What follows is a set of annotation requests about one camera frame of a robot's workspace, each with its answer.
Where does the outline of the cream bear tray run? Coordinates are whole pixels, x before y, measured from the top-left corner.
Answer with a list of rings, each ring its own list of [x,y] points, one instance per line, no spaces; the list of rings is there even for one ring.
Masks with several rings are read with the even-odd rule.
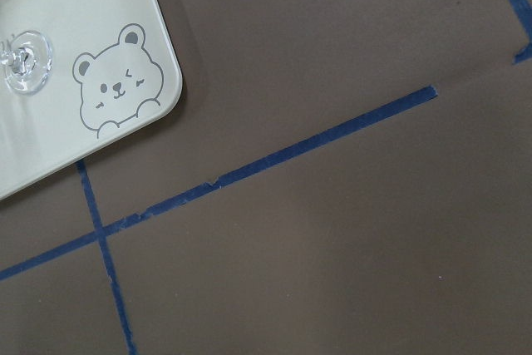
[[[8,197],[167,115],[182,72],[157,0],[1,0],[1,40],[42,33],[38,92],[1,87],[1,195]]]

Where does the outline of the clear wine glass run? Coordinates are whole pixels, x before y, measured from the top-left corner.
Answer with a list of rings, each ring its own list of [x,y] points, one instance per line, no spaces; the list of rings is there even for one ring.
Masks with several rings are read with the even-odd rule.
[[[51,75],[52,45],[34,30],[13,36],[1,49],[1,72],[7,88],[30,96],[39,92]]]

